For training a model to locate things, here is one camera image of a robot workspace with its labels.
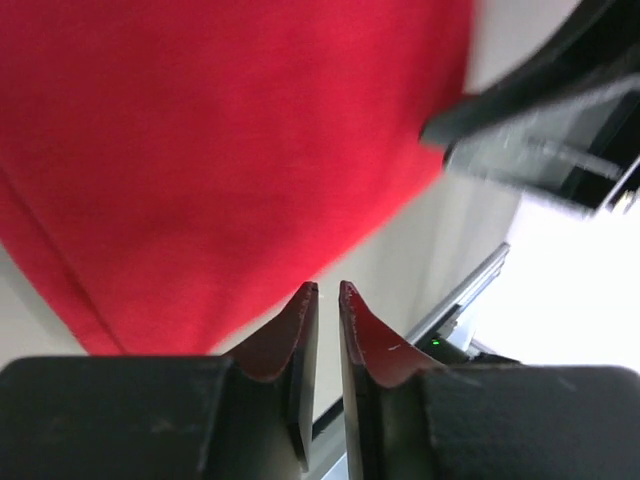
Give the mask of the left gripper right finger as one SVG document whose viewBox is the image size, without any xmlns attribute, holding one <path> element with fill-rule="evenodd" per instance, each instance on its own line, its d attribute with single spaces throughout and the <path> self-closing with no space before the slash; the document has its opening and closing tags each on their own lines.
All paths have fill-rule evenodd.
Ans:
<svg viewBox="0 0 640 480">
<path fill-rule="evenodd" d="M 447 367 L 378 318 L 353 283 L 340 283 L 338 303 L 349 477 L 448 479 L 426 393 L 426 378 Z"/>
</svg>

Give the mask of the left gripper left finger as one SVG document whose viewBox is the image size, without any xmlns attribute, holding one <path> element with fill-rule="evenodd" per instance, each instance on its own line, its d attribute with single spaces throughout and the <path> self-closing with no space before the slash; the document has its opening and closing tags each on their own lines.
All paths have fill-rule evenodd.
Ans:
<svg viewBox="0 0 640 480">
<path fill-rule="evenodd" d="M 303 283 L 283 309 L 229 350 L 219 410 L 221 473 L 302 473 L 312 440 L 318 285 Z"/>
</svg>

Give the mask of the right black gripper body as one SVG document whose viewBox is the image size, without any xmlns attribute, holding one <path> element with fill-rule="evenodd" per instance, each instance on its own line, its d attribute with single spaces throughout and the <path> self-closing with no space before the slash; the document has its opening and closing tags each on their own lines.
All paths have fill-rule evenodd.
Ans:
<svg viewBox="0 0 640 480">
<path fill-rule="evenodd" d="M 581 215 L 639 201 L 639 4 L 581 1 L 529 59 L 427 121 L 456 173 Z"/>
</svg>

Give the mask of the dark red t shirt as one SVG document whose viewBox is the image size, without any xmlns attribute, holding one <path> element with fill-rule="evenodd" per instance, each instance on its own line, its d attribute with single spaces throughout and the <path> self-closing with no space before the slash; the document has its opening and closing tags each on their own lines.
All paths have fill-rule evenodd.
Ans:
<svg viewBox="0 0 640 480">
<path fill-rule="evenodd" d="M 5 1 L 1 240 L 92 354 L 205 354 L 438 175 L 471 1 Z"/>
</svg>

